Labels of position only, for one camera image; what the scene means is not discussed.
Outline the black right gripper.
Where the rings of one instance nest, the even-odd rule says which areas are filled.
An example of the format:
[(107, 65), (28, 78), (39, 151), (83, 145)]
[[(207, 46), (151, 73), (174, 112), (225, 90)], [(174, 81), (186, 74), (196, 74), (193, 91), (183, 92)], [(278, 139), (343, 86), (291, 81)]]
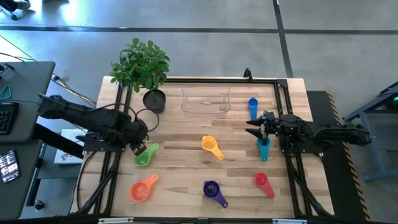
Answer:
[(263, 119), (252, 119), (246, 123), (254, 126), (261, 126), (263, 124), (262, 129), (246, 128), (246, 131), (258, 139), (262, 139), (263, 146), (268, 145), (269, 135), (274, 134), (274, 113), (264, 110)]

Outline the teal measuring cup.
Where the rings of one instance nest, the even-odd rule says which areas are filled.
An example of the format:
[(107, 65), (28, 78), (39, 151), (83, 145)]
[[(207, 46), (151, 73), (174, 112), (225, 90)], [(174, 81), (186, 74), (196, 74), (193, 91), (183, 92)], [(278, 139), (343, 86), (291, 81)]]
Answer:
[(269, 138), (266, 139), (266, 142), (263, 143), (262, 139), (258, 139), (256, 141), (257, 146), (260, 150), (261, 153), (261, 161), (266, 162), (268, 161), (268, 155), (269, 155), (269, 148), (271, 145), (271, 140)]

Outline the small blue measuring cup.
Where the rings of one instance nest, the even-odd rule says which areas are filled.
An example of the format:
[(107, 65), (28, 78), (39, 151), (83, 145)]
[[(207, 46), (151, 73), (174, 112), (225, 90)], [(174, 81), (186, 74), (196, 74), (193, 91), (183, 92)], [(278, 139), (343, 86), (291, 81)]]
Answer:
[(248, 100), (249, 112), (251, 119), (257, 118), (257, 108), (258, 108), (258, 101), (255, 97), (252, 97)]

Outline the green measuring cup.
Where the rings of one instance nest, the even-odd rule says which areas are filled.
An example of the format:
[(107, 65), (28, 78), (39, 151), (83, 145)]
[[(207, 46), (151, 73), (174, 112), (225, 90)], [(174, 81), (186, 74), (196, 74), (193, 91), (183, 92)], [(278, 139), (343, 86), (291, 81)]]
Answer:
[(150, 163), (153, 153), (158, 150), (159, 145), (153, 144), (149, 148), (145, 149), (141, 154), (136, 156), (133, 160), (133, 163), (136, 166), (143, 167), (147, 166)]

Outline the yellow measuring cup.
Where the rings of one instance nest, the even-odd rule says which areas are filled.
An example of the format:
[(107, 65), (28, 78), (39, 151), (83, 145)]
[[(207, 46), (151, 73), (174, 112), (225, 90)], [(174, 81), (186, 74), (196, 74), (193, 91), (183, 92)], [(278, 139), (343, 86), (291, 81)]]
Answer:
[(223, 160), (224, 155), (219, 149), (216, 139), (213, 136), (203, 136), (201, 146), (204, 150), (214, 154), (219, 160)]

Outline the red measuring cup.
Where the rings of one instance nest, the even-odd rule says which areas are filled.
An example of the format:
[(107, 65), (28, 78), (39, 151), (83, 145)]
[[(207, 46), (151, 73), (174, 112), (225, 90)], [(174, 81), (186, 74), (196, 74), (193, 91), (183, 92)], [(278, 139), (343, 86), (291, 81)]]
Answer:
[(275, 193), (272, 189), (269, 179), (267, 178), (267, 176), (264, 173), (256, 172), (254, 174), (254, 183), (265, 193), (265, 195), (267, 197), (269, 197), (269, 198), (275, 197)]

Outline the orange measuring cup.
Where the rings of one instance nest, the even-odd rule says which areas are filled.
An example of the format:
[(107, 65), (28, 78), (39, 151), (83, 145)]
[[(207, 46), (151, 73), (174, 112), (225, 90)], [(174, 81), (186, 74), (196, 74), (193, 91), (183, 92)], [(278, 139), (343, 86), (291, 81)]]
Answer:
[(147, 179), (134, 183), (130, 188), (130, 199), (134, 202), (143, 202), (149, 198), (152, 186), (158, 181), (158, 175), (154, 174)]

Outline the purple measuring cup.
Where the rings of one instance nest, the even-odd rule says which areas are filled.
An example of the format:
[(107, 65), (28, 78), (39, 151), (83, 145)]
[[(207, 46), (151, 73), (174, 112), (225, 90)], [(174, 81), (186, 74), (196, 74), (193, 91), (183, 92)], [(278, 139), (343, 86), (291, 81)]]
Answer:
[(203, 193), (206, 197), (212, 198), (218, 202), (223, 208), (228, 207), (228, 202), (223, 197), (220, 186), (214, 180), (207, 180), (204, 182)]

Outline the clear plastic basket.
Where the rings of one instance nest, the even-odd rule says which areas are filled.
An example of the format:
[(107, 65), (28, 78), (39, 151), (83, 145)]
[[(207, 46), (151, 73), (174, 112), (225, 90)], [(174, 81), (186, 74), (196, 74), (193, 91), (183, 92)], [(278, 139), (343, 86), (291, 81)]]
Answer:
[(224, 118), (231, 110), (228, 86), (185, 86), (181, 109), (187, 118)]

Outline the black hazard-striped floor mat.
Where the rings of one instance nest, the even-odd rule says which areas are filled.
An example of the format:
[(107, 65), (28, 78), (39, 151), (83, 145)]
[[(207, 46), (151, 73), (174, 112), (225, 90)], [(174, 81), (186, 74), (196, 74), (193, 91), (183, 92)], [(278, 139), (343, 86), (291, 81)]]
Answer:
[[(307, 96), (314, 123), (341, 124), (331, 93), (307, 91)], [(344, 220), (369, 221), (368, 208), (348, 145), (343, 141), (332, 143), (333, 147), (324, 152), (322, 162), (334, 213)]]

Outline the grey desk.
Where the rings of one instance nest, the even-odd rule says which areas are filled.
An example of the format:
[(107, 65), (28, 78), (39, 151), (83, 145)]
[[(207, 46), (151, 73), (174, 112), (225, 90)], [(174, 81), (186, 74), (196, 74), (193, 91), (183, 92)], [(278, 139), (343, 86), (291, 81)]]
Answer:
[(0, 135), (0, 142), (24, 142), (31, 138), (37, 122), (40, 94), (46, 94), (55, 62), (6, 62), (1, 74), (0, 90), (11, 87), (12, 96), (3, 102), (19, 103), (18, 112), (8, 135)]
[(2, 182), (0, 176), (0, 221), (20, 217), (42, 145), (40, 140), (0, 144), (0, 155), (15, 151), (20, 171), (20, 176), (7, 184)]

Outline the black keyboard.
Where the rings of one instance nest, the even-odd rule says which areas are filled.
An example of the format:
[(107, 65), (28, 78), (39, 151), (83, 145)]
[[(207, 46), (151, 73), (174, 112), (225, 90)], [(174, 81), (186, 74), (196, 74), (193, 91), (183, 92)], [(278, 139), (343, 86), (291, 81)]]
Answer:
[(19, 110), (19, 103), (0, 103), (0, 135), (10, 135)]

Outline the black smartphone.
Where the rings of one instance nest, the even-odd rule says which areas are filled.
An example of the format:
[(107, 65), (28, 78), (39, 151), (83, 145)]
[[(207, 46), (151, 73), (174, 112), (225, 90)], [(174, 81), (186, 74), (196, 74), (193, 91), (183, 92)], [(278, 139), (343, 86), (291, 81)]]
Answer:
[(0, 172), (2, 183), (7, 184), (19, 178), (20, 170), (15, 150), (0, 154)]

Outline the black chair caster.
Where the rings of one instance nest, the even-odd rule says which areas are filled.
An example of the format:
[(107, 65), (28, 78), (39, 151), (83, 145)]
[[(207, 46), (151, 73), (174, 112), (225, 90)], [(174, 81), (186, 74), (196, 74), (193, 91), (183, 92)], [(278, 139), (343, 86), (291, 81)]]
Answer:
[(18, 17), (11, 11), (8, 11), (7, 9), (3, 8), (0, 6), (0, 12), (3, 12), (5, 15), (8, 15), (13, 21), (17, 21)]

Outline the person's leg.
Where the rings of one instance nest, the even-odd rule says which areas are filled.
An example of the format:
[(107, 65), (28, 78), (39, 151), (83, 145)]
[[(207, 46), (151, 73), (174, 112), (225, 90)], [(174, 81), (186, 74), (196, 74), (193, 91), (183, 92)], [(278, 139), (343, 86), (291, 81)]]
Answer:
[(14, 12), (18, 8), (18, 3), (15, 0), (0, 0), (0, 6), (7, 11)]

